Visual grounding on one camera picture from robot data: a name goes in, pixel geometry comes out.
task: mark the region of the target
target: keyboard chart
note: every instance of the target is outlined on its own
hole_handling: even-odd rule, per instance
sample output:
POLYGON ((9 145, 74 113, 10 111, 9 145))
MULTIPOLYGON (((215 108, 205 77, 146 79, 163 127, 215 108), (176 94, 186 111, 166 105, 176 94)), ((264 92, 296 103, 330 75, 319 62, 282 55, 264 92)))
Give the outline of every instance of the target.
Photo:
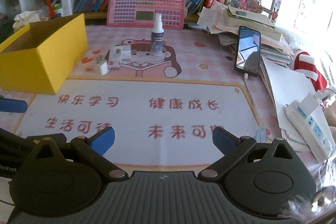
POLYGON ((110 0, 109 27, 153 27, 155 14, 162 14, 163 28, 181 30, 185 0, 110 0))

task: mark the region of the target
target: wooden shelf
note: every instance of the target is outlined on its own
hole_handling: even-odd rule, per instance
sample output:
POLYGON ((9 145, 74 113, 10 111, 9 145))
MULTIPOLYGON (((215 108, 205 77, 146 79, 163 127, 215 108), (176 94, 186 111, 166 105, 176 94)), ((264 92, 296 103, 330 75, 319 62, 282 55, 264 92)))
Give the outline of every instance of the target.
MULTIPOLYGON (((107 18, 107 12, 91 12, 91 13, 84 13, 85 19, 100 19, 100 18, 107 18)), ((197 23, 198 15, 190 15, 184 19, 185 23, 197 23)))
POLYGON ((84 13, 85 19, 99 19, 99 18, 107 18, 107 12, 90 12, 84 13))

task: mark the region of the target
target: phone screen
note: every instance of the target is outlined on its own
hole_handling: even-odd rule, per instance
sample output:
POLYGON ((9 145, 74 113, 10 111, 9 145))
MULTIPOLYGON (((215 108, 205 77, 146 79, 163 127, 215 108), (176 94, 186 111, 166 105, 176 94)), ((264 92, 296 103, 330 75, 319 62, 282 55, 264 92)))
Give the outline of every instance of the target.
POLYGON ((260 64, 260 32, 241 26, 236 67, 251 72, 259 73, 260 64))

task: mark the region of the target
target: yellow cardboard box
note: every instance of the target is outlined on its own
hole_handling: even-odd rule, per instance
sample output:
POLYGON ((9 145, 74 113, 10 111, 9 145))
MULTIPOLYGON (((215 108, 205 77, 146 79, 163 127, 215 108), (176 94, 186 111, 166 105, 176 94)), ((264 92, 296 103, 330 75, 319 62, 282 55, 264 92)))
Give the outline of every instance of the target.
POLYGON ((84 14, 30 23, 0 44, 0 86, 56 94, 86 50, 84 14))

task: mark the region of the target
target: star sticker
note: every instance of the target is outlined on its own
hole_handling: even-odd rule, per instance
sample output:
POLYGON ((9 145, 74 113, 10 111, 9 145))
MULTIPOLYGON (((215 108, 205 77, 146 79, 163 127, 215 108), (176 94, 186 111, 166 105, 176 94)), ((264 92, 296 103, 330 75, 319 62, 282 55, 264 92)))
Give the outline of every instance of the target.
POLYGON ((204 64, 199 65, 199 67, 200 67, 201 69, 208 69, 208 66, 207 66, 207 65, 204 65, 204 64))

